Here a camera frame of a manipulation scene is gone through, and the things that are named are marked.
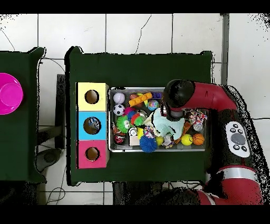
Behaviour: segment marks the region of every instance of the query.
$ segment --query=baseball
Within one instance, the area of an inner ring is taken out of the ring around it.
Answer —
[[[116,104],[122,104],[124,102],[124,94],[122,92],[117,92],[116,94],[114,94],[113,96],[113,101]]]

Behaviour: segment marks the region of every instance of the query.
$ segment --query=table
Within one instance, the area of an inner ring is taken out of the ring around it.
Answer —
[[[201,54],[84,54],[71,47],[66,65],[67,183],[204,180],[206,152],[110,153],[103,169],[77,169],[76,82],[109,87],[164,87],[172,79],[211,83],[210,51]]]
[[[26,53],[0,52],[0,71],[13,75],[24,91],[21,105],[0,116],[0,180],[45,182],[35,168],[37,147],[37,66],[44,48]]]

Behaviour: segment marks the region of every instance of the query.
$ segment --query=shape sorter box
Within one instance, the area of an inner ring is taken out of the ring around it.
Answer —
[[[106,111],[107,110],[107,92],[106,83],[78,82],[78,108],[79,111]],[[85,94],[93,90],[97,94],[97,102],[90,104],[85,99]]]
[[[100,129],[96,134],[88,134],[84,130],[84,122],[88,118],[96,118]],[[107,140],[107,112],[106,111],[79,111],[79,140]]]
[[[86,156],[87,150],[95,148],[98,153],[98,158],[94,161],[89,160]],[[110,157],[106,140],[79,141],[79,169],[105,168]]]

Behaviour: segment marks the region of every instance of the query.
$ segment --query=circular hole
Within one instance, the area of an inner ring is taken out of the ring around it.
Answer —
[[[84,95],[84,98],[88,104],[96,104],[99,101],[99,94],[95,90],[88,90]]]
[[[89,117],[84,121],[83,129],[87,134],[95,135],[101,129],[101,123],[96,117]]]
[[[99,158],[99,150],[95,147],[90,147],[86,150],[85,156],[90,161],[95,161]]]

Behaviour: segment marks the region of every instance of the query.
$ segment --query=blue box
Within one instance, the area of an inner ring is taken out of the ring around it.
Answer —
[[[84,121],[89,117],[95,117],[100,121],[100,130],[96,134],[88,134],[84,128]],[[79,140],[107,140],[107,113],[105,111],[80,111],[79,112]]]

